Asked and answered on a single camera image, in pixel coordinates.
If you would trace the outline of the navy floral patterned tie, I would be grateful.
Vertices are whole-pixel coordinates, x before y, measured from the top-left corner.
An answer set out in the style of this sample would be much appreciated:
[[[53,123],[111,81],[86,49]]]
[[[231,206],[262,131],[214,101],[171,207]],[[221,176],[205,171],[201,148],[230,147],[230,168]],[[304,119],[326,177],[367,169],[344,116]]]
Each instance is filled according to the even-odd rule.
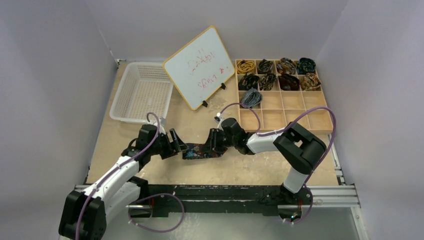
[[[187,149],[182,153],[183,160],[201,160],[220,158],[228,150],[227,147],[215,148],[212,150],[200,143],[187,143]]]

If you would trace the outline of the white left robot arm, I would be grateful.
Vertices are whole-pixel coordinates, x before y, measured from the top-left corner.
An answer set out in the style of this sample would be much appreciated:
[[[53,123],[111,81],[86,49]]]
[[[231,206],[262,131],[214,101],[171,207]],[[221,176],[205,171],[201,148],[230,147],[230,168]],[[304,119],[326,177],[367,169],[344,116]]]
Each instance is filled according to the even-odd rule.
[[[167,159],[187,149],[174,129],[166,133],[156,123],[144,124],[111,169],[84,190],[67,195],[59,235],[72,240],[100,240],[108,223],[127,205],[152,204],[153,198],[163,196],[151,194],[148,181],[136,176],[151,157]]]

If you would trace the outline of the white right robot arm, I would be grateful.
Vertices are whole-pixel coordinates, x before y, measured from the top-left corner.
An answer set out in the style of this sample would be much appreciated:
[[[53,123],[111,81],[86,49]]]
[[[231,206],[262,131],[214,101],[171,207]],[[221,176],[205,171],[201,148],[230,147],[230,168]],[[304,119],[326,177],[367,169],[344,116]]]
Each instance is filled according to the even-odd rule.
[[[298,123],[291,122],[291,126],[280,133],[258,134],[245,131],[232,117],[222,120],[218,128],[210,129],[206,142],[199,149],[207,154],[217,154],[230,147],[242,155],[279,152],[290,164],[280,191],[282,200],[288,204],[300,198],[301,188],[327,150],[321,139]]]

